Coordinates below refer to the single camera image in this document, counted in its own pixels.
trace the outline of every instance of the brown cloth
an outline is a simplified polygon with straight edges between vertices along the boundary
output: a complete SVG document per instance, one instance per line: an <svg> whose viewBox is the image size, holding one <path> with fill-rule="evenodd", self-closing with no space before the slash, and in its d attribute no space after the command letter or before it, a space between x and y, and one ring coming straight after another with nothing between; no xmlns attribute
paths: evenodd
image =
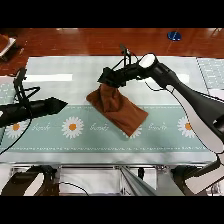
<svg viewBox="0 0 224 224"><path fill-rule="evenodd" d="M146 119L148 113L123 96L117 88L101 84L86 99L129 137Z"/></svg>
<svg viewBox="0 0 224 224"><path fill-rule="evenodd" d="M2 52L9 42L9 38L0 34L0 52Z"/></svg>

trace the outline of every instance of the white daisy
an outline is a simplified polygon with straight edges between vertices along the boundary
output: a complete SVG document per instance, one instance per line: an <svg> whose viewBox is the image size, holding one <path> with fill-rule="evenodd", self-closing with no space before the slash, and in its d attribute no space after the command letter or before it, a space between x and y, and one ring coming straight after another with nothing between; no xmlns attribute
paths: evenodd
<svg viewBox="0 0 224 224"><path fill-rule="evenodd" d="M182 131L182 135L185 135L185 137L189 138L195 137L195 133L193 132L186 116L179 119L177 127L179 131Z"/></svg>
<svg viewBox="0 0 224 224"><path fill-rule="evenodd" d="M62 125L62 131L64 132L63 135L66 135L66 138L70 137L75 138L82 134L83 130L83 121L80 120L78 117L69 117L69 119L66 119L65 122L63 122Z"/></svg>
<svg viewBox="0 0 224 224"><path fill-rule="evenodd" d="M141 134L141 131L142 131L142 125L140 125L130 137L125 132L123 132L123 135L125 135L126 138L132 139L139 136Z"/></svg>
<svg viewBox="0 0 224 224"><path fill-rule="evenodd" d="M5 129L5 132L8 138L17 138L24 132L26 127L27 127L27 122L21 121L16 124L7 126Z"/></svg>

